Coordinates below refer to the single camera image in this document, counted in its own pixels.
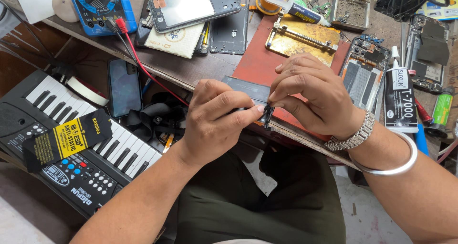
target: red probe wire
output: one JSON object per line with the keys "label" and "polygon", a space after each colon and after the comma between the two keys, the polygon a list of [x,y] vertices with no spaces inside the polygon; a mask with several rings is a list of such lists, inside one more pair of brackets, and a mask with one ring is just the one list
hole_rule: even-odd
{"label": "red probe wire", "polygon": [[116,20],[116,24],[119,26],[119,28],[121,29],[121,32],[123,34],[125,34],[125,37],[127,38],[127,40],[129,41],[129,44],[130,44],[130,48],[132,49],[132,52],[134,53],[134,56],[135,56],[135,59],[137,60],[137,63],[138,65],[140,65],[141,69],[143,70],[143,72],[145,72],[145,74],[151,78],[151,80],[153,80],[154,82],[156,82],[158,85],[160,85],[163,89],[167,90],[169,93],[171,93],[173,96],[175,96],[178,100],[180,100],[182,103],[184,103],[186,106],[189,106],[189,104],[184,101],[183,99],[181,99],[180,96],[178,96],[177,94],[175,94],[174,92],[172,92],[171,90],[169,90],[167,87],[165,87],[162,83],[160,83],[156,78],[154,78],[153,76],[151,76],[151,74],[146,71],[145,67],[143,67],[143,65],[141,64],[140,62],[140,59],[138,58],[137,56],[137,52],[135,52],[135,49],[134,49],[134,45],[132,44],[131,40],[130,40],[130,37],[129,35],[127,34],[127,28],[125,27],[125,22],[122,18],[120,19],[117,19]]}

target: olive green pants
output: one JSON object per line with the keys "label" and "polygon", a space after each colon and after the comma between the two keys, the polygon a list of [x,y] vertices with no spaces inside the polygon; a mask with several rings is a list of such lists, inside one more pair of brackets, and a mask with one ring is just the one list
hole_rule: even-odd
{"label": "olive green pants", "polygon": [[322,154],[307,152],[263,156],[262,170],[278,183],[268,197],[233,153],[205,165],[179,196],[175,244],[231,239],[345,243],[344,216],[332,172]]}

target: white tape roll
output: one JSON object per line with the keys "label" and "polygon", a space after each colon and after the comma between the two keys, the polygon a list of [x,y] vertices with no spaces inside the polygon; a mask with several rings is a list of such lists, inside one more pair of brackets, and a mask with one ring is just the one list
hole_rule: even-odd
{"label": "white tape roll", "polygon": [[78,77],[71,77],[67,81],[67,85],[79,95],[97,105],[105,106],[109,102],[109,99],[104,94]]}

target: hand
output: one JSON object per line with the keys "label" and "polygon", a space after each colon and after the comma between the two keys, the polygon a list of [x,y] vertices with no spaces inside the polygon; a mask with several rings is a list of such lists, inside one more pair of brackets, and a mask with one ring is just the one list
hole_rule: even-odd
{"label": "hand", "polygon": [[[341,77],[311,54],[289,57],[275,68],[272,107],[282,107],[305,129],[346,140],[362,126],[365,112],[352,104]],[[307,102],[294,96],[301,94]]]}
{"label": "hand", "polygon": [[[228,114],[235,108],[249,108]],[[238,141],[242,129],[259,119],[264,106],[254,106],[245,93],[214,79],[200,80],[189,104],[186,132],[172,147],[182,148],[186,164],[203,166]]]}

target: fingernail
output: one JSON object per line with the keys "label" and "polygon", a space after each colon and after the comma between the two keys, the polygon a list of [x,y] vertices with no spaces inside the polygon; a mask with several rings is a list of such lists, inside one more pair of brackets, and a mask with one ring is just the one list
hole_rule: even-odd
{"label": "fingernail", "polygon": [[285,104],[282,104],[282,103],[276,103],[276,104],[271,105],[272,108],[274,108],[274,107],[283,107],[283,106],[285,106]]}
{"label": "fingernail", "polygon": [[275,97],[275,91],[272,92],[272,94],[269,96],[267,100],[272,102],[273,97]]}

